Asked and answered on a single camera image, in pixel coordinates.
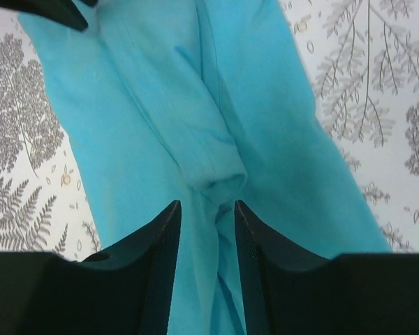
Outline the turquoise t shirt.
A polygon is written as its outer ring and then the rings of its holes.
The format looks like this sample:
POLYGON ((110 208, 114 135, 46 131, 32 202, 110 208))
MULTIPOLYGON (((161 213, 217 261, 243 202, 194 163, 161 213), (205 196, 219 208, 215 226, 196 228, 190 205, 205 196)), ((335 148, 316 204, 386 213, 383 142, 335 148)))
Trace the turquoise t shirt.
POLYGON ((233 210, 310 251, 390 246, 316 104, 277 1, 102 1, 78 32, 19 21, 109 246, 173 200, 169 334, 245 332, 233 210))

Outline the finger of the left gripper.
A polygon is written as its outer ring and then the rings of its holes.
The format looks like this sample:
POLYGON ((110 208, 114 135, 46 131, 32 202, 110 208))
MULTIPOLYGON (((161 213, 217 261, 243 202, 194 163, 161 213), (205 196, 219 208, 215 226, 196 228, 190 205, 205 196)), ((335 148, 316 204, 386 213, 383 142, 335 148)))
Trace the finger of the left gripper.
POLYGON ((10 9, 45 17, 76 31, 84 31, 88 23, 70 0, 10 1, 10 9))

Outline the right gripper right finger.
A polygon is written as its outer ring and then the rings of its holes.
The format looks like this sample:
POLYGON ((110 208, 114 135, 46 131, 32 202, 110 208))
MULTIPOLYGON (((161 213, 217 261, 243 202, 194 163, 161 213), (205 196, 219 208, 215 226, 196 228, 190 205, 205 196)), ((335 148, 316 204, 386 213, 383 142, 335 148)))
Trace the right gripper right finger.
POLYGON ((248 334, 419 334, 419 253, 332 260, 235 205, 248 334))

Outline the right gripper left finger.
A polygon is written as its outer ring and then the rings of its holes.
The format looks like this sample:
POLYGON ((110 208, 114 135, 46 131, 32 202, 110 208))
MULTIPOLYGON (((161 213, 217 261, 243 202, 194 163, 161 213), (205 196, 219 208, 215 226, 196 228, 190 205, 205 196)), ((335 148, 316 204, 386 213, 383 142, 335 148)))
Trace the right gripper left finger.
POLYGON ((81 262, 0 252, 0 334, 165 334, 181 204, 81 262))

